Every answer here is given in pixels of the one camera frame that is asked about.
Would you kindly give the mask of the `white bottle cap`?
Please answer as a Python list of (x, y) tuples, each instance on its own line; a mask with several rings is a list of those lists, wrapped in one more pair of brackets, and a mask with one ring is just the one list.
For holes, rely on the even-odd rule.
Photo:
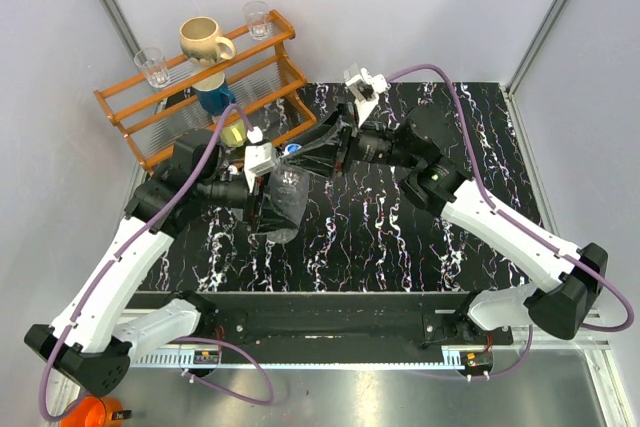
[(284, 147), (282, 154), (288, 156), (299, 151), (301, 148), (302, 146), (298, 143), (289, 143)]

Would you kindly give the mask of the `clear plastic bottle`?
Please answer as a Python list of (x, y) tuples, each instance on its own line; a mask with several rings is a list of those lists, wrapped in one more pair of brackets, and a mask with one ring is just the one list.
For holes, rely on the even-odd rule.
[(266, 239), (286, 244), (298, 234), (308, 202), (310, 174), (297, 167), (280, 163), (269, 175), (267, 188), (274, 205), (294, 222), (293, 229), (267, 233)]
[(223, 172), (223, 178), (228, 181), (237, 180), (240, 176), (241, 172), (239, 168), (234, 164), (229, 164), (225, 167)]

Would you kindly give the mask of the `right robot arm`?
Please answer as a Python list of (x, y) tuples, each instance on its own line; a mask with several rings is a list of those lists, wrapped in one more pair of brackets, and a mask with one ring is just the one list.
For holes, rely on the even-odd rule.
[(453, 321), (460, 340), (472, 344), (499, 327), (527, 324), (562, 340), (576, 336), (602, 291), (603, 248), (564, 241), (483, 190), (434, 142), (426, 111), (410, 110), (395, 129), (354, 119), (348, 105), (338, 105), (284, 148), (285, 163), (326, 178), (355, 162), (405, 168), (398, 184), (415, 208), (473, 234), (529, 279), (523, 287), (469, 294)]

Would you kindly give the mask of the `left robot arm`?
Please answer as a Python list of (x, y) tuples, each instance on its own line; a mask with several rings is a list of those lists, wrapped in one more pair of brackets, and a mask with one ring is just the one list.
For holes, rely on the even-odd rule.
[(250, 128), (247, 136), (236, 176), (220, 176), (217, 136), (198, 130), (183, 137), (165, 165), (136, 189), (111, 245), (78, 294), (50, 324), (34, 324), (25, 335), (47, 373), (57, 371), (102, 397), (133, 362), (156, 349), (176, 339), (203, 343), (221, 334), (215, 304), (191, 291), (133, 322), (119, 318), (202, 205), (239, 209), (250, 226), (264, 226), (263, 185), (277, 165), (277, 152), (260, 128)]

